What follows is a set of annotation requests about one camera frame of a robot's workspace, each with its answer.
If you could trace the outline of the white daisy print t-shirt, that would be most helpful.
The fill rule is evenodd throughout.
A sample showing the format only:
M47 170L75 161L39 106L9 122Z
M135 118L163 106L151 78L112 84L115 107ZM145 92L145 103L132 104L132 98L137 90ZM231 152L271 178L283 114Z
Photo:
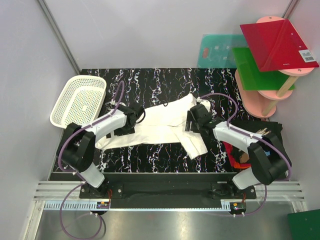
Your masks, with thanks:
M208 149L199 133L185 131L187 113L196 105L196 98L187 96L145 109L145 118L134 127L135 133L103 137L95 147L100 150L136 146L140 144L180 143L190 159L206 154Z

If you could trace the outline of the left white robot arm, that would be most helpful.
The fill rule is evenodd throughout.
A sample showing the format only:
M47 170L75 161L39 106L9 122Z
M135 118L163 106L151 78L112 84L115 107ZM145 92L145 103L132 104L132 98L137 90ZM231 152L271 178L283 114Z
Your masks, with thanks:
M133 134L135 126L146 116L142 105L117 104L110 112L90 123L70 123L62 135L56 151L58 163L65 163L91 187L98 189L105 184L104 175L93 163L96 143L110 134Z

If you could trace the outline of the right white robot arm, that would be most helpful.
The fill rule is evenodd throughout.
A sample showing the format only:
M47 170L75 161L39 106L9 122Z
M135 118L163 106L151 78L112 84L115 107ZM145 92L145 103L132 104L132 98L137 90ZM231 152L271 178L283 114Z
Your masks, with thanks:
M203 139L228 143L248 154L250 167L232 178L240 190L257 184L269 185L285 172L291 172L290 158L274 133L262 135L234 126L219 117L213 118L203 104L187 111L185 131L199 133Z

